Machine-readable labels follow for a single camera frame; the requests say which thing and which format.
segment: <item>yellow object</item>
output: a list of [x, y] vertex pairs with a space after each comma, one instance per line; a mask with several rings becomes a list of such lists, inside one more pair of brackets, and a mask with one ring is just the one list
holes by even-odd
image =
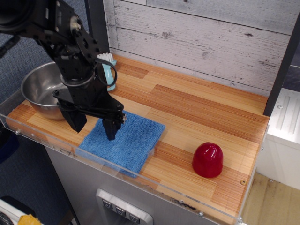
[[31, 214], [21, 216], [18, 225], [41, 225], [41, 222]]

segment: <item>wooden shelf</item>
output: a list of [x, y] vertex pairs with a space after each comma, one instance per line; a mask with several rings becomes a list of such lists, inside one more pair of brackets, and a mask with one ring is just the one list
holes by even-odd
[[[267, 98], [120, 56], [115, 58], [119, 77], [110, 94], [126, 111], [166, 125], [155, 154], [149, 156], [140, 174], [162, 185], [152, 184], [152, 189], [179, 201], [179, 194], [168, 193], [163, 186], [188, 195], [185, 204], [190, 209], [232, 223], [230, 218], [240, 214], [269, 121], [263, 116]], [[98, 120], [88, 117], [78, 134], [64, 120], [41, 117], [27, 101], [8, 117], [36, 129], [38, 132], [32, 135], [40, 140], [55, 141], [44, 133], [74, 146], [83, 141]], [[20, 124], [10, 122], [10, 126]], [[223, 171], [213, 179], [198, 176], [192, 168], [193, 153], [204, 142], [216, 143], [224, 154]], [[65, 148], [74, 151], [67, 144]]]

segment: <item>control panel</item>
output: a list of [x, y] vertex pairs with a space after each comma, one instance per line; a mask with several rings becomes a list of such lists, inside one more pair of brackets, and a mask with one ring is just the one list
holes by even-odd
[[147, 212], [129, 204], [128, 202], [102, 190], [96, 193], [98, 205], [111, 210], [138, 225], [153, 225], [153, 218]]

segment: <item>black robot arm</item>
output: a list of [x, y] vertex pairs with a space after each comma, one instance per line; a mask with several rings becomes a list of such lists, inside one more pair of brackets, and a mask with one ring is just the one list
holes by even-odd
[[62, 0], [0, 0], [0, 33], [36, 40], [55, 61], [67, 89], [53, 96], [72, 129], [80, 132], [85, 115], [91, 115], [102, 118], [107, 138], [115, 139], [126, 116], [124, 106], [107, 92], [102, 63], [114, 66], [97, 58], [102, 53], [98, 42], [73, 8]]

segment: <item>stainless steel bowl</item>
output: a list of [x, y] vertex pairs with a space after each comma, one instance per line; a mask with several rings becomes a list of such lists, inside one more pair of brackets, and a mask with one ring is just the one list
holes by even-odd
[[21, 92], [32, 107], [52, 120], [64, 119], [57, 105], [58, 100], [52, 96], [54, 90], [61, 88], [66, 86], [60, 80], [60, 70], [55, 62], [32, 70], [21, 84]]

